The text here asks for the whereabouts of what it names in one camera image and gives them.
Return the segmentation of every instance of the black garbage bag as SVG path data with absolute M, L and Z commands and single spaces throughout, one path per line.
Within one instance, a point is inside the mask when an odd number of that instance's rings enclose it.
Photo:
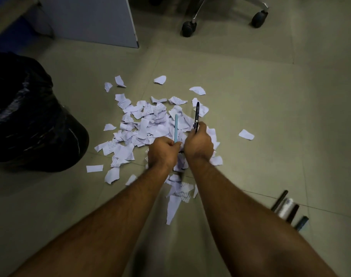
M 35 59 L 0 53 L 0 162 L 56 172 L 83 157 L 88 132 L 60 105 L 52 87 Z

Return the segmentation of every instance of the chair caster wheel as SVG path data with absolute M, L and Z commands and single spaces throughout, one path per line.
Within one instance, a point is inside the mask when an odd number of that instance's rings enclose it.
M 268 16 L 268 12 L 260 11 L 252 18 L 251 25 L 255 28 L 259 28 L 264 24 L 265 19 Z
M 163 0 L 148 0 L 153 6 L 159 6 Z
M 196 31 L 196 26 L 197 26 L 197 23 L 192 23 L 190 21 L 186 21 L 185 23 L 183 23 L 183 26 L 182 26 L 183 37 L 191 37 L 193 32 Z

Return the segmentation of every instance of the tiled floor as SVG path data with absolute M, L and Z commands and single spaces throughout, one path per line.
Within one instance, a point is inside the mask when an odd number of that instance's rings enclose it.
M 242 0 L 209 0 L 191 38 L 180 36 L 189 0 L 152 8 L 131 0 L 140 49 L 40 38 L 23 53 L 52 76 L 54 92 L 87 128 L 90 147 L 71 169 L 16 173 L 0 169 L 0 276 L 112 198 L 131 174 L 144 170 L 145 148 L 104 183 L 110 156 L 94 146 L 112 138 L 114 101 L 122 88 L 103 89 L 120 74 L 126 97 L 200 101 L 203 120 L 221 142 L 220 170 L 247 194 L 270 206 L 283 189 L 310 223 L 302 235 L 341 276 L 351 277 L 351 0 L 267 0 L 271 10 L 251 28 L 257 8 Z M 165 74 L 163 86 L 152 79 Z M 190 103 L 183 109 L 191 115 Z M 253 141 L 237 136 L 246 129 Z M 85 165 L 104 164 L 104 172 Z M 194 183 L 190 171 L 189 183 Z M 141 233 L 125 276 L 228 276 L 212 240 L 199 196 L 181 204 L 165 225 L 164 186 Z M 141 267 L 136 257 L 146 256 Z M 139 274 L 136 269 L 143 268 Z

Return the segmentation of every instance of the light blue pen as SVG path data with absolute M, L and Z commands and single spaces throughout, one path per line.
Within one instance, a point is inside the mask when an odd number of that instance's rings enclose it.
M 174 143 L 178 141 L 178 115 L 175 115 L 175 124 L 174 124 Z

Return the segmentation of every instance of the marker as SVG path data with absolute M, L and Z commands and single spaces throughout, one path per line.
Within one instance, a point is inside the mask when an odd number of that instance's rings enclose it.
M 297 213 L 297 210 L 298 210 L 299 207 L 300 207 L 300 205 L 298 205 L 298 204 L 295 204 L 295 206 L 293 206 L 293 209 L 290 212 L 289 216 L 287 217 L 286 222 L 288 222 L 289 224 L 292 223 L 294 217 L 296 216 L 296 213 Z
M 194 126 L 193 126 L 193 128 L 195 129 L 195 133 L 197 133 L 197 130 L 198 130 L 199 113 L 200 113 L 200 102 L 197 102 L 197 104 L 196 104 L 195 122 L 194 122 Z
M 307 216 L 303 216 L 300 220 L 299 220 L 299 222 L 295 225 L 295 229 L 297 230 L 297 231 L 300 231 L 303 227 L 304 227 L 304 225 L 306 224 L 306 222 L 309 220 L 309 218 L 307 217 Z
M 286 199 L 286 201 L 283 203 L 282 208 L 278 212 L 278 216 L 281 219 L 283 219 L 292 205 L 293 205 L 293 199 L 292 198 Z
M 175 114 L 175 124 L 174 124 L 174 143 L 178 141 L 178 115 Z
M 278 200 L 274 203 L 273 207 L 271 208 L 271 210 L 273 212 L 276 211 L 276 209 L 279 207 L 279 205 L 281 204 L 281 202 L 284 200 L 284 198 L 286 197 L 287 193 L 289 193 L 289 191 L 284 191 L 281 196 L 278 198 Z

